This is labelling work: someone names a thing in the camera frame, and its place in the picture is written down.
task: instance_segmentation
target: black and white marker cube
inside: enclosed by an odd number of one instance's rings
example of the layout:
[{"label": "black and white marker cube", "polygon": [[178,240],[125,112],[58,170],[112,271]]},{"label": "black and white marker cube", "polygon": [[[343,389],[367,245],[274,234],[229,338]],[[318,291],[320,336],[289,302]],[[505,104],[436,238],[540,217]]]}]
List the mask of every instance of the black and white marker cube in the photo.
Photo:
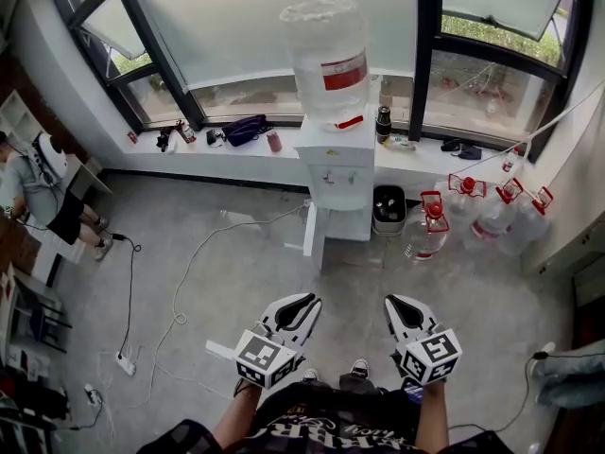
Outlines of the black and white marker cube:
[{"label": "black and white marker cube", "polygon": [[462,355],[452,329],[407,344],[399,342],[397,350],[401,367],[422,385],[446,378]]},{"label": "black and white marker cube", "polygon": [[296,352],[245,330],[233,359],[241,377],[268,389],[294,371]]}]

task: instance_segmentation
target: trash can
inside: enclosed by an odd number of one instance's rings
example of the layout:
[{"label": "trash can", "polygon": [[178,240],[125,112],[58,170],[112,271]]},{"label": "trash can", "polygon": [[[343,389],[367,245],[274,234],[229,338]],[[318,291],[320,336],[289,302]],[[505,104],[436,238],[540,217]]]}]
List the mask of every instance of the trash can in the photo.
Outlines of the trash can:
[{"label": "trash can", "polygon": [[372,229],[378,236],[398,236],[406,221],[406,194],[396,185],[374,188]]}]

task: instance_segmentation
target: t-shirt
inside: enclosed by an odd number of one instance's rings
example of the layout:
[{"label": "t-shirt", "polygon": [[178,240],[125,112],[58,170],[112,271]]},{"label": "t-shirt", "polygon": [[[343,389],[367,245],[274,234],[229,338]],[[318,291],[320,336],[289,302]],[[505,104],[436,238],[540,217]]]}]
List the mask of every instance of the t-shirt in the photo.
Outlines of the t-shirt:
[{"label": "t-shirt", "polygon": [[[420,406],[404,391],[357,394],[297,383],[273,394],[258,409],[248,437],[223,451],[200,424],[184,420],[139,454],[391,454],[414,447]],[[493,432],[482,432],[442,453],[511,454]]]},{"label": "t-shirt", "polygon": [[4,171],[2,182],[4,196],[12,201],[19,196],[26,199],[27,210],[43,225],[52,222],[63,204],[64,195],[56,187],[51,189],[46,186],[25,186],[28,183],[36,183],[36,176],[32,171],[29,158],[13,151]]}]

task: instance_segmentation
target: black shorts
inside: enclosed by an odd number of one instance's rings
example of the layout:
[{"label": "black shorts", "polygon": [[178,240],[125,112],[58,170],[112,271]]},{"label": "black shorts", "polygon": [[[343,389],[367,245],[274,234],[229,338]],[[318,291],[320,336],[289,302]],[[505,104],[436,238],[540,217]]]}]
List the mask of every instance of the black shorts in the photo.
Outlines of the black shorts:
[{"label": "black shorts", "polygon": [[79,236],[79,216],[82,212],[84,212],[84,203],[71,192],[65,192],[63,205],[57,216],[48,224],[48,230],[53,231],[70,246],[74,245]]}]

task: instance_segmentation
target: gray floor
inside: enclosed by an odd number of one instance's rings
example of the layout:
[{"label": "gray floor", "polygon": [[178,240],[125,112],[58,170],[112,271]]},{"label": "gray floor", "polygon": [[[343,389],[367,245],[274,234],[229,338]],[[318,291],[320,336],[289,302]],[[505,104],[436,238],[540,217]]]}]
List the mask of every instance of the gray floor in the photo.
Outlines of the gray floor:
[{"label": "gray floor", "polygon": [[[174,375],[194,378],[218,394],[156,370],[151,399],[129,408],[147,399],[153,352],[173,319],[174,289],[197,245],[216,228],[273,218],[305,196],[128,175],[110,175],[107,183],[114,194],[98,197],[96,210],[111,218],[112,230],[143,246],[134,262],[133,359],[138,346],[144,346],[134,377],[112,361],[126,328],[130,246],[116,243],[100,264],[89,254],[78,266],[63,261],[57,288],[75,329],[67,341],[68,355],[58,362],[56,381],[70,393],[78,422],[93,415],[83,384],[102,391],[111,408],[114,438],[103,414],[95,429],[62,433],[60,452],[135,452],[183,418],[213,427],[228,405],[221,395],[231,394],[236,376],[228,362],[205,353],[206,340],[234,347],[270,301],[296,292],[313,291],[323,300],[303,366],[317,368],[333,384],[356,358],[365,357],[372,380],[396,388],[400,380],[389,358],[394,341],[382,300],[399,293],[430,304],[438,319],[454,328],[464,350],[447,383],[450,425],[505,425],[523,399],[528,356],[547,341],[566,346],[570,340],[572,300],[566,284],[524,279],[516,260],[492,251],[467,253],[455,240],[418,265],[404,260],[397,238],[330,242],[323,273],[314,277],[300,247],[303,211],[213,237],[181,288],[176,310],[188,321],[173,326],[158,361]],[[534,394],[532,385],[520,419],[501,434],[514,452],[527,452],[550,433],[556,412],[536,406]],[[452,440],[473,433],[457,429]]]}]

